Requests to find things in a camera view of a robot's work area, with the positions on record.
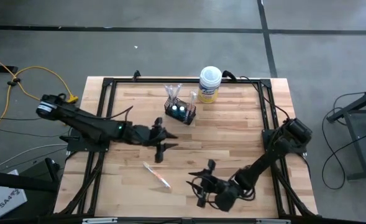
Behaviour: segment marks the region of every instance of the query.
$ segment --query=metal stand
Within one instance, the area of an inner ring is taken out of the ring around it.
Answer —
[[[23,177],[35,177],[36,179],[51,182],[59,182],[57,172],[60,166],[55,164],[50,158],[38,161],[34,166],[19,173]],[[32,217],[53,213],[55,198],[58,192],[44,192],[39,190],[24,190],[27,202],[11,210],[1,217],[2,220],[10,218]]]
[[[52,160],[46,158],[46,163],[52,163]],[[40,190],[46,192],[57,192],[59,179],[54,168],[48,166],[48,173],[52,178],[52,181],[39,180],[33,177],[24,177],[21,175],[3,174],[0,173],[0,186],[10,187],[24,190]]]
[[[347,124],[347,128],[349,129],[350,136],[353,141],[358,138],[361,138],[364,134],[366,134],[366,127],[361,127],[361,125],[356,126],[355,122],[356,119],[365,119],[366,118],[366,110],[360,110],[366,106],[366,94],[363,97],[355,100],[351,104],[347,105],[343,109],[339,110],[338,112],[334,113],[333,115],[327,117],[326,119],[333,123],[337,121],[339,118],[344,118]],[[354,147],[357,152],[359,161],[361,163],[362,172],[351,174],[347,176],[347,180],[358,180],[366,178],[366,146],[360,147],[361,142],[357,141],[354,142]]]

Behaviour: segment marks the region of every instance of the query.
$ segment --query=white label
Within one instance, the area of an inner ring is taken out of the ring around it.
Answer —
[[[41,105],[41,104],[39,104],[38,109],[42,109],[42,110],[45,110],[47,112],[52,112],[52,110],[53,110],[52,108],[50,108],[48,106],[45,106],[45,105]]]
[[[54,109],[55,109],[55,108],[57,108],[57,106],[55,106],[55,105],[51,105],[50,103],[46,103],[46,102],[43,102],[43,101],[41,101],[41,102],[40,102],[40,104],[41,104],[41,105],[49,106],[49,107],[54,108]]]

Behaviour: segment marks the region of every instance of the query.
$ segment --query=yellow label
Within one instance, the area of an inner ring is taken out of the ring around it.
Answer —
[[[205,91],[199,90],[198,99],[203,103],[213,103],[216,100],[218,93],[218,89],[215,89],[212,94],[206,94]]]

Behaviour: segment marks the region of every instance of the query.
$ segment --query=black metal frame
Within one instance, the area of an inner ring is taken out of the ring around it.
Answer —
[[[330,123],[333,123],[340,118],[344,118],[345,123],[347,124],[347,128],[350,132],[350,136],[351,136],[352,140],[355,141],[356,139],[360,138],[360,136],[358,134],[356,134],[355,129],[352,125],[351,115],[366,113],[366,110],[360,110],[365,106],[366,106],[366,94],[364,94],[364,96],[362,96],[358,100],[355,100],[354,102],[345,106],[341,110],[337,111],[336,113],[330,115],[326,119]],[[361,163],[363,171],[356,173],[356,174],[347,175],[347,180],[364,179],[364,178],[366,178],[366,149],[361,148],[360,144],[358,142],[354,142],[353,145],[357,152],[357,155],[358,155],[358,158]]]
[[[0,186],[25,190],[39,190],[46,192],[58,192],[60,180],[57,176],[53,161],[49,158],[44,160],[52,181],[39,180],[34,177],[0,173]]]
[[[108,109],[107,109],[106,116],[110,116],[112,114],[112,107],[114,106],[114,99],[115,99],[116,88],[117,88],[118,83],[199,83],[199,78],[138,78],[138,77],[136,77],[136,78],[104,78],[102,88],[101,88],[97,116],[101,116],[101,114],[103,112],[106,91],[109,86],[111,87],[111,93],[109,96]],[[264,129],[268,130],[268,129],[270,129],[270,127],[269,127],[269,123],[268,123],[267,109],[265,106],[265,100],[264,100],[264,94],[263,94],[263,88],[265,87],[267,90],[268,99],[271,102],[270,108],[271,108],[271,115],[272,115],[272,119],[273,119],[274,128],[277,128],[279,126],[277,112],[276,112],[275,106],[274,106],[271,81],[269,79],[253,79],[253,80],[223,79],[222,83],[236,83],[236,84],[253,83],[254,85],[257,86],[257,89],[260,90],[258,92],[258,97],[260,100],[260,110],[262,112],[263,125],[264,125]],[[84,176],[83,183],[84,183],[84,185],[87,185],[87,186],[89,186],[91,184],[91,182],[88,182],[87,180],[89,179],[89,176],[91,174],[93,174],[90,171],[91,171],[91,167],[92,167],[92,163],[93,163],[94,154],[95,154],[95,152],[89,152],[88,161],[86,164],[86,170],[85,170],[85,176]],[[90,215],[94,215],[94,212],[96,210],[96,203],[97,203],[98,190],[99,190],[99,181],[101,179],[101,169],[103,166],[104,158],[105,158],[105,153],[100,152],[99,158],[98,158],[98,163],[101,164],[100,171],[98,172],[96,179],[94,181],[93,194],[92,194],[90,206],[89,206],[89,209],[87,212]],[[289,183],[286,160],[284,160],[284,159],[281,160],[280,164],[281,164],[282,174],[283,174],[285,180]],[[273,179],[275,200],[276,200],[276,204],[277,204],[277,211],[278,211],[278,216],[279,216],[279,215],[284,215],[286,213],[283,208],[280,187],[279,187],[278,179],[276,177],[275,172],[276,172],[275,168],[272,167],[272,179]],[[79,206],[78,206],[78,214],[84,214],[85,201],[86,201],[86,192],[83,192],[83,196],[82,196],[82,198],[79,202]],[[288,196],[288,206],[289,206],[289,214],[291,214],[291,215],[296,214],[295,207],[289,196]],[[151,220],[161,222],[162,220],[164,220],[164,218],[151,218]]]
[[[116,93],[116,87],[118,83],[198,83],[198,78],[104,78],[102,89],[101,89],[101,96],[99,99],[99,105],[98,105],[98,112],[97,115],[101,116],[104,108],[104,100],[106,96],[106,91],[109,86],[111,86],[111,94],[109,97],[109,103],[108,103],[108,110],[107,110],[107,116],[111,115],[112,113],[112,107],[114,105],[114,99],[115,99],[115,93]],[[264,87],[267,91],[268,99],[270,101],[270,109],[271,109],[271,116],[273,120],[274,127],[278,126],[278,117],[277,112],[274,105],[274,99],[273,99],[273,92],[271,87],[271,81],[269,79],[253,79],[253,80],[236,80],[235,78],[231,79],[223,79],[222,83],[245,83],[245,84],[254,84],[257,86],[258,91],[258,97],[260,101],[260,110],[262,114],[262,121],[264,125],[264,133],[272,131],[269,128],[268,123],[268,116],[267,116],[267,109],[265,106],[265,98],[264,98]],[[91,166],[93,163],[94,153],[97,152],[90,152],[88,162],[86,165],[86,172],[85,172],[85,180],[83,181],[82,187],[79,189],[77,194],[75,195],[74,199],[67,205],[67,207],[62,210],[60,213],[56,213],[50,216],[44,216],[44,217],[32,217],[32,218],[19,218],[19,219],[12,219],[12,220],[0,220],[0,223],[83,223],[85,222],[85,219],[93,219],[96,218],[94,216],[94,212],[96,210],[96,204],[98,199],[98,191],[99,191],[99,182],[101,179],[101,170],[104,163],[105,158],[105,152],[99,152],[98,161],[96,163],[96,166],[94,169],[90,172]],[[307,223],[309,221],[314,223],[325,223],[324,221],[331,221],[330,223],[355,223],[345,220],[328,220],[328,219],[322,219],[321,217],[314,217],[308,214],[306,214],[306,211],[304,211],[304,216],[296,216],[295,215],[295,207],[291,206],[293,203],[291,202],[292,199],[288,199],[288,205],[289,205],[289,211],[290,214],[287,215],[285,213],[285,210],[282,205],[281,200],[281,192],[278,184],[278,180],[282,183],[284,186],[289,186],[289,180],[288,180],[288,173],[287,173],[287,167],[286,167],[286,161],[281,160],[281,171],[277,170],[276,164],[271,166],[272,170],[272,179],[273,179],[273,185],[274,185],[274,193],[275,193],[275,200],[277,204],[277,212],[278,212],[278,218],[270,217],[270,219],[258,219],[258,218],[168,218],[168,217],[110,217],[105,218],[105,220],[109,220],[109,222],[121,222],[121,223],[128,223],[128,222],[142,222],[142,223],[157,223],[157,222],[175,222],[177,220],[181,221],[182,224],[192,224],[192,223],[288,223],[290,220],[292,223]],[[90,207],[88,209],[87,213],[84,213],[84,204],[86,200],[86,192],[89,189],[89,186],[94,181],[94,187],[93,187],[93,194],[90,202]],[[24,187],[28,186],[28,183],[23,183],[23,186],[19,186],[20,188],[24,189]],[[296,197],[295,199],[298,199],[297,195],[294,192],[289,192],[287,195],[292,195],[292,197]],[[78,206],[79,209],[78,213],[72,215],[71,213],[73,210]]]

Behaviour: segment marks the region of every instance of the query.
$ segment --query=cable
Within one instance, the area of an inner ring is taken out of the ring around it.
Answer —
[[[196,196],[198,199],[201,199],[200,195],[198,195],[198,194],[195,192],[195,189],[194,189],[194,186],[193,186],[194,181],[195,181],[196,179],[206,180],[206,181],[208,181],[210,184],[213,184],[213,183],[212,183],[208,178],[206,178],[206,177],[194,177],[194,179],[191,181],[191,189],[193,190],[193,192],[194,192],[195,196]],[[208,194],[208,197],[206,198],[206,201],[205,201],[205,202],[206,202],[206,203],[208,203],[210,206],[212,206],[212,208],[217,209],[217,210],[220,210],[220,208],[217,208],[217,207],[215,207],[215,206],[213,205],[213,203],[215,203],[215,202],[210,202],[210,201],[209,201],[209,196],[210,196],[210,194]]]
[[[0,118],[0,119],[5,119],[5,120],[11,120],[11,121],[36,121],[39,120],[41,118]]]
[[[63,108],[64,110],[67,110],[67,111],[72,111],[74,112],[73,110],[70,110],[69,108],[66,108],[64,106],[58,106],[59,108]],[[118,113],[118,114],[115,114],[115,115],[112,115],[112,116],[108,116],[108,117],[97,117],[97,116],[90,116],[90,115],[85,115],[85,114],[79,114],[79,116],[82,116],[82,117],[85,117],[85,118],[93,118],[93,119],[111,119],[111,118],[115,118],[117,116],[120,116],[124,113],[126,113],[125,115],[125,121],[127,121],[127,115],[129,114],[129,111],[133,108],[133,106],[129,107],[128,109]]]
[[[21,135],[28,135],[28,136],[35,136],[35,137],[41,137],[41,138],[54,138],[54,137],[59,137],[69,131],[66,131],[64,133],[61,133],[61,134],[56,134],[54,136],[43,136],[43,135],[38,135],[38,134],[29,134],[29,133],[19,133],[19,132],[15,132],[15,131],[8,131],[8,130],[4,130],[4,129],[0,129],[0,131],[3,131],[3,132],[7,132],[7,133],[13,133],[13,134],[21,134]]]
[[[25,150],[24,152],[21,152],[21,153],[17,154],[16,156],[13,156],[10,159],[0,163],[0,166],[7,163],[7,162],[9,162],[9,161],[11,161],[11,160],[13,160],[13,159],[15,159],[15,158],[17,158],[17,157],[19,157],[19,156],[21,156],[21,155],[23,155],[23,154],[25,154],[25,153],[27,153],[27,152],[30,152],[30,151],[33,151],[33,150],[36,150],[36,149],[42,149],[42,148],[45,148],[45,147],[52,147],[52,146],[66,146],[66,145],[68,145],[68,144],[48,144],[48,145],[44,145],[44,146],[33,147],[32,149]]]
[[[59,75],[57,75],[55,72],[53,72],[53,71],[51,71],[51,70],[49,70],[49,69],[47,69],[47,68],[44,68],[44,67],[40,67],[40,66],[31,66],[31,67],[28,67],[28,68],[24,68],[24,69],[22,69],[21,71],[19,71],[19,72],[17,72],[16,74],[13,74],[2,62],[0,62],[0,65],[6,70],[6,71],[8,71],[9,73],[10,73],[10,75],[12,75],[12,82],[13,82],[13,80],[15,79],[15,78],[17,78],[17,76],[19,75],[19,74],[21,74],[22,72],[24,72],[24,71],[26,71],[26,70],[28,70],[28,69],[31,69],[31,68],[39,68],[39,69],[44,69],[44,70],[46,70],[46,71],[48,71],[48,72],[50,72],[50,73],[52,73],[52,74],[54,74],[54,75],[56,75],[62,82],[63,82],[63,84],[65,85],[65,88],[66,88],[66,90],[68,91],[68,93],[70,94],[70,101],[76,101],[76,100],[78,100],[78,97],[77,96],[73,96],[72,95],[72,93],[71,93],[71,91],[70,91],[70,89],[68,88],[68,86],[66,85],[66,83],[64,82],[64,80],[59,76]],[[39,98],[37,98],[36,96],[32,96],[31,94],[29,94],[29,93],[27,93],[25,90],[24,90],[24,88],[22,87],[22,85],[20,84],[20,82],[16,82],[17,84],[18,84],[18,86],[20,87],[20,89],[24,92],[24,94],[26,94],[27,96],[29,96],[29,97],[31,97],[31,98],[33,98],[33,99],[36,99],[36,100],[39,100]],[[10,100],[10,93],[11,93],[11,85],[9,85],[9,87],[7,88],[7,93],[6,93],[6,105],[5,105],[5,107],[4,107],[4,109],[3,109],[3,112],[2,112],[2,115],[1,115],[1,117],[0,118],[3,118],[4,117],[4,115],[6,114],[6,112],[7,112],[7,110],[8,110],[8,108],[9,108],[9,100]]]
[[[347,94],[343,94],[343,95],[341,95],[341,96],[339,96],[339,97],[337,97],[336,98],[336,100],[334,101],[334,103],[333,103],[333,113],[335,113],[335,109],[337,109],[336,108],[336,103],[337,103],[337,101],[340,99],[340,98],[342,98],[343,96],[350,96],[350,95],[358,95],[358,94],[365,94],[366,92],[358,92],[358,93],[347,93]],[[344,125],[344,126],[347,126],[346,124],[344,124],[343,122],[341,122],[341,121],[339,121],[339,120],[336,120],[339,124],[341,124],[341,125]]]
[[[255,198],[256,198],[256,190],[255,190],[255,188],[252,188],[252,190],[248,190],[247,193],[244,194],[244,195],[245,195],[245,197],[239,197],[239,199],[245,200],[247,202],[251,202],[251,201],[255,200]]]
[[[356,140],[354,140],[354,141],[352,141],[352,142],[350,142],[350,143],[346,144],[345,146],[343,146],[343,147],[339,148],[338,150],[333,151],[333,149],[332,149],[331,145],[329,144],[329,142],[328,142],[328,140],[327,140],[327,138],[326,138],[326,135],[325,135],[324,123],[325,123],[325,119],[326,119],[326,117],[329,115],[329,113],[333,112],[335,109],[339,109],[339,108],[333,108],[332,110],[330,110],[330,112],[328,112],[328,113],[325,115],[325,117],[324,117],[324,119],[323,119],[323,121],[322,121],[322,133],[323,133],[323,136],[324,136],[324,139],[325,139],[325,141],[326,141],[326,144],[327,144],[328,148],[329,148],[329,149],[331,150],[331,152],[332,152],[332,154],[331,154],[331,155],[326,159],[326,161],[325,161],[325,163],[324,163],[324,165],[323,165],[323,168],[322,168],[322,181],[324,182],[324,185],[325,185],[327,188],[331,189],[331,190],[339,190],[339,189],[341,189],[341,188],[344,186],[344,184],[345,184],[345,170],[344,170],[343,165],[341,164],[341,162],[340,162],[339,158],[337,157],[336,153],[337,153],[337,152],[339,152],[341,149],[343,149],[343,148],[345,148],[345,147],[347,147],[347,146],[349,146],[349,145],[351,145],[351,144],[353,144],[353,143],[355,143],[355,142],[357,142],[357,141],[359,141],[359,140],[361,140],[361,139],[363,139],[363,138],[366,138],[366,135],[364,135],[364,136],[362,136],[361,138],[358,138],[358,139],[356,139]],[[338,187],[331,187],[331,186],[329,186],[329,185],[326,183],[325,178],[324,178],[325,166],[326,166],[327,162],[329,161],[329,159],[330,159],[332,156],[334,156],[334,157],[336,158],[336,160],[337,160],[337,162],[339,163],[340,168],[342,169],[342,172],[343,172],[343,181],[342,181],[341,185],[340,185],[340,186],[338,186]]]
[[[308,175],[309,175],[309,178],[311,179],[311,171],[310,171],[310,169],[309,169],[309,164],[308,164],[308,162],[307,162],[306,158],[305,158],[302,154],[300,154],[300,153],[296,153],[296,155],[298,155],[300,158],[302,158],[302,160],[303,160],[303,161],[304,161],[304,163],[306,164],[306,166],[307,166],[307,170],[308,170]]]
[[[52,152],[49,152],[49,153],[43,154],[43,155],[41,155],[41,156],[37,156],[37,157],[35,157],[35,158],[32,158],[32,159],[26,160],[26,161],[24,161],[24,162],[20,162],[20,163],[18,163],[18,164],[14,164],[14,165],[12,165],[12,166],[7,166],[6,168],[1,169],[1,170],[0,170],[0,172],[2,172],[2,171],[4,171],[4,170],[7,170],[7,169],[10,169],[10,168],[12,168],[12,167],[16,167],[16,166],[21,165],[21,164],[25,164],[26,162],[32,161],[32,160],[34,160],[34,159],[38,159],[38,158],[41,158],[41,157],[43,157],[43,156],[47,156],[47,155],[50,155],[50,154],[53,154],[53,153],[59,152],[59,151],[64,150],[64,149],[66,149],[66,147],[63,147],[62,149],[57,149],[56,151],[52,151]]]
[[[260,92],[259,92],[259,90],[256,88],[256,86],[255,86],[255,84],[251,81],[251,79],[250,78],[248,78],[248,77],[246,77],[246,76],[241,76],[241,77],[239,77],[239,78],[246,78],[252,85],[253,85],[253,87],[255,88],[255,90],[260,94]],[[283,109],[281,109],[279,106],[277,106],[277,105],[275,105],[275,104],[273,104],[273,103],[270,103],[270,101],[268,100],[268,99],[266,99],[266,97],[264,97],[263,96],[263,99],[265,100],[265,101],[267,101],[268,102],[268,104],[270,104],[271,106],[274,106],[274,107],[276,107],[276,108],[278,108],[280,111],[282,111],[285,115],[286,115],[286,117],[288,118],[288,119],[290,119],[290,117],[289,117],[289,115],[288,115],[288,113],[285,111],[285,110],[283,110]]]
[[[337,162],[339,163],[339,166],[340,166],[340,168],[341,168],[341,170],[342,170],[342,172],[343,172],[343,181],[342,181],[341,185],[340,185],[340,186],[338,186],[338,187],[330,187],[329,185],[327,185],[327,183],[326,183],[326,182],[325,182],[325,180],[324,180],[324,168],[325,168],[326,162],[324,163],[324,167],[323,167],[323,169],[322,169],[322,181],[324,182],[324,184],[325,184],[325,186],[326,186],[327,188],[332,189],[332,190],[338,190],[338,189],[341,189],[341,188],[344,186],[344,182],[345,182],[345,170],[344,170],[343,165],[342,165],[342,163],[340,162],[339,158],[335,155],[335,152],[333,151],[333,149],[332,149],[331,145],[329,144],[329,141],[328,141],[328,140],[327,140],[327,138],[326,138],[326,134],[325,134],[325,127],[324,127],[325,120],[326,120],[327,116],[328,116],[330,113],[332,113],[333,111],[335,111],[335,109],[341,109],[341,108],[333,108],[332,110],[330,110],[330,111],[325,115],[324,119],[322,120],[322,125],[321,125],[322,135],[324,136],[325,142],[326,142],[326,144],[327,144],[327,146],[328,146],[329,150],[332,152],[332,156],[334,156],[334,157],[336,158],[336,160],[337,160]]]

